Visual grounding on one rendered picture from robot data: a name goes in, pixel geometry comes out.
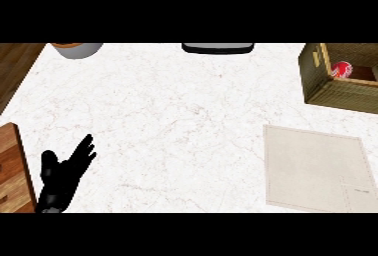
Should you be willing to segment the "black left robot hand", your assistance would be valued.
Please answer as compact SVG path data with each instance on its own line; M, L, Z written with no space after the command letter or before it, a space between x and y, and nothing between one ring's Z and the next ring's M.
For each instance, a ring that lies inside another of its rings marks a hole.
M87 135L62 162L51 150L41 153L43 189L38 197L37 213L62 213L71 204L81 177L96 157L93 136Z

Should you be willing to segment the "beige cloth placemat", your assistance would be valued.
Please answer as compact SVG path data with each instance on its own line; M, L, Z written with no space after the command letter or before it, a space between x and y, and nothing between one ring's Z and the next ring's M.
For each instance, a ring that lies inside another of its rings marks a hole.
M359 138L267 125L264 160L270 205L378 213L378 186Z

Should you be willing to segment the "olive wicker basket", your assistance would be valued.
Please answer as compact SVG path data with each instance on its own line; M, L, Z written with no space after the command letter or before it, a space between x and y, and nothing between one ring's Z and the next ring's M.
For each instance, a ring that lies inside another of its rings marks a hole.
M353 66L348 78L331 66ZM378 43L307 43L298 56L304 102L378 114Z

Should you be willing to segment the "red can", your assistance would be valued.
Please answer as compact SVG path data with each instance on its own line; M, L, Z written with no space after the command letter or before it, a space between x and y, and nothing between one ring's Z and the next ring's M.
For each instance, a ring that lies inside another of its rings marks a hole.
M336 62L331 66L332 76L336 78L348 78L353 73L353 66L348 62Z

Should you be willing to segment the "brown wooden cutting board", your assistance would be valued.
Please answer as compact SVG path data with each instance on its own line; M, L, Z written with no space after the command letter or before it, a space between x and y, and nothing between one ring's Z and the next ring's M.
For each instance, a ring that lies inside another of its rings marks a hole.
M0 213L34 213L35 193L18 125L0 127Z

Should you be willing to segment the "grey pot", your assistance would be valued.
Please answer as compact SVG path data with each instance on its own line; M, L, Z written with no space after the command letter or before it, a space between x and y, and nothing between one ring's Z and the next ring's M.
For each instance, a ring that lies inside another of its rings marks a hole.
M90 57L103 46L102 43L53 43L51 46L66 59L84 59Z

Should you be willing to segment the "black and grey appliance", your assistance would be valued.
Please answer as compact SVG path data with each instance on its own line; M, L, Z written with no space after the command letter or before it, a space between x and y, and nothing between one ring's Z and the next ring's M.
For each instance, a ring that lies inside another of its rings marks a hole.
M252 43L183 43L181 49L196 54L245 54L254 49Z

